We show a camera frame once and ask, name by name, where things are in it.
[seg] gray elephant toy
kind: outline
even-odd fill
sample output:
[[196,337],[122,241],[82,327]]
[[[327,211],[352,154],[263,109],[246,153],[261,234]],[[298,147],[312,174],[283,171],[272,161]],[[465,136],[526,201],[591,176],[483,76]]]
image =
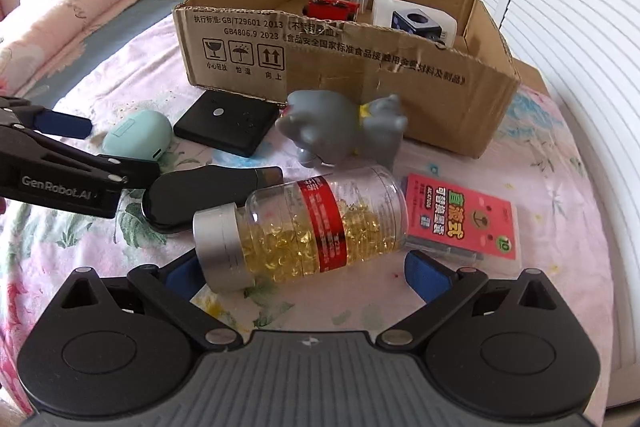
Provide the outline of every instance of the gray elephant toy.
[[299,147],[303,167],[338,165],[356,153],[391,169],[406,130],[396,94],[356,105],[327,90],[292,92],[276,128]]

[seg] black power bank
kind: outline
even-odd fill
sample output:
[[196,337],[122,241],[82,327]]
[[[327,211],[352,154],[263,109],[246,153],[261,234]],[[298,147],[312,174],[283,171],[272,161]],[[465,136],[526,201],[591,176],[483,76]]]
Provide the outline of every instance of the black power bank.
[[279,115],[274,103],[208,90],[174,125],[174,134],[249,158]]

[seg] silver screw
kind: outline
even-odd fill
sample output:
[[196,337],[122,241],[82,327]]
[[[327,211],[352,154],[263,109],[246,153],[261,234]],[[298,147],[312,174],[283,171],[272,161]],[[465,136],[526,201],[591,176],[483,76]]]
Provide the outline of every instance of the silver screw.
[[388,330],[382,333],[381,338],[389,346],[406,346],[414,340],[414,336],[405,330]]
[[236,341],[236,332],[234,330],[218,328],[217,330],[209,331],[204,338],[208,343],[226,346],[226,344],[231,344]]

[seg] wine glass icon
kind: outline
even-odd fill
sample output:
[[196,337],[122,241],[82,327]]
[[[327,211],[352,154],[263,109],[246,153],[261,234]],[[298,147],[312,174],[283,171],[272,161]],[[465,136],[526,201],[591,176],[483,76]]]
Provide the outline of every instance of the wine glass icon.
[[214,58],[220,58],[216,55],[216,52],[220,51],[220,48],[222,47],[222,42],[210,42],[207,41],[205,42],[206,47],[209,49],[209,51],[211,51],[213,53],[213,57]]

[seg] blue bed sheet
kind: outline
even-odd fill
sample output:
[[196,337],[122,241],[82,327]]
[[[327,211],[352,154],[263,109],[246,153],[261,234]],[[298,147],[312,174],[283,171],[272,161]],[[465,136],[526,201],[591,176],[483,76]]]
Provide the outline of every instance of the blue bed sheet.
[[60,73],[41,79],[27,93],[31,102],[53,107],[60,98],[133,37],[139,35],[171,13],[185,0],[139,0],[114,20],[84,40],[85,50],[78,60]]

